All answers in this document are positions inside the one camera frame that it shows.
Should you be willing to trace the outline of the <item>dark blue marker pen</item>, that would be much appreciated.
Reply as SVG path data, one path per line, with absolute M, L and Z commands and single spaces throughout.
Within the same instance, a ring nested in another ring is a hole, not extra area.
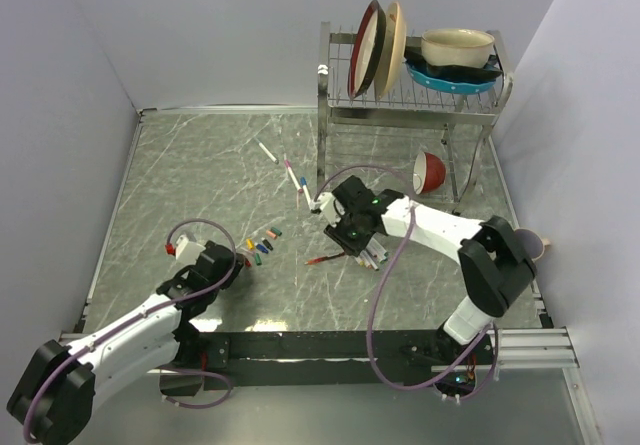
M 376 256 L 369 253 L 368 251 L 364 251 L 363 254 L 366 256 L 366 259 L 369 261 L 372 268 L 379 268 L 381 261 Z

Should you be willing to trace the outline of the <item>green marker pen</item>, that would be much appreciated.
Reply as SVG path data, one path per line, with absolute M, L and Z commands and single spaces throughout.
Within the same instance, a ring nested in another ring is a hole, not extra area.
M 388 252 L 380 245 L 371 245 L 370 246 L 373 256 L 379 262 L 384 262 L 388 259 Z

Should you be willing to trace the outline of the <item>black pen cap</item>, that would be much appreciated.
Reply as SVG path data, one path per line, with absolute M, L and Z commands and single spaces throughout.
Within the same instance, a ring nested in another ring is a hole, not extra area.
M 271 244 L 267 239 L 263 239 L 263 240 L 262 240 L 262 243 L 264 244 L 264 246 L 265 246 L 268 250 L 270 250 L 270 251 L 273 251 L 273 250 L 274 250 L 273 245 L 272 245 L 272 244 Z

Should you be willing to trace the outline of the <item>pink marker pen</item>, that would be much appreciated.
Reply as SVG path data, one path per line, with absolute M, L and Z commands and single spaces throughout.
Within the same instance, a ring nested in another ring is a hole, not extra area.
M 293 168 L 291 166 L 290 161 L 288 160 L 288 157 L 287 157 L 286 153 L 283 154 L 283 159 L 284 159 L 284 165 L 285 165 L 287 174 L 290 177 L 292 183 L 294 184 L 294 187 L 295 187 L 297 193 L 299 193 L 299 194 L 303 193 L 303 188 L 302 188 L 302 186 L 301 186 L 301 184 L 300 184 L 300 182 L 299 182 L 299 180 L 298 180 L 298 178 L 297 178 L 297 176 L 296 176 L 296 174 L 295 174 L 295 172 L 294 172 L 294 170 L 293 170 Z

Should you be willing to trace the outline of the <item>white marker pen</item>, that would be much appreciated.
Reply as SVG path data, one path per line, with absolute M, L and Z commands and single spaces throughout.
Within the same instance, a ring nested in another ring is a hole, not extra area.
M 276 155 L 274 155 L 271 152 L 271 150 L 261 140 L 259 140 L 258 138 L 254 138 L 254 140 L 271 162 L 273 162 L 276 165 L 279 164 L 279 159 L 276 157 Z

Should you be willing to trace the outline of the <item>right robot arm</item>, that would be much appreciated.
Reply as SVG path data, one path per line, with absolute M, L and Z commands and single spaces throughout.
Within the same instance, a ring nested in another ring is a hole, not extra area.
M 464 218 L 395 190 L 376 194 L 356 176 L 320 193 L 310 210 L 325 218 L 324 233 L 350 256 L 361 255 L 380 234 L 406 238 L 460 266 L 466 296 L 442 325 L 437 340 L 439 355 L 449 363 L 460 363 L 472 352 L 472 340 L 504 316 L 537 274 L 516 230 L 499 216 L 485 221 Z

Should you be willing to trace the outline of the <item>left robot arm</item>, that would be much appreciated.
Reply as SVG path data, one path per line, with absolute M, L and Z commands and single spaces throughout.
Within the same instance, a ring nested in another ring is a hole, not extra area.
M 7 402 L 27 443 L 71 443 L 105 401 L 150 370 L 192 374 L 212 364 L 216 348 L 191 321 L 245 260 L 212 241 L 174 256 L 183 268 L 137 308 L 78 340 L 50 340 L 35 351 Z

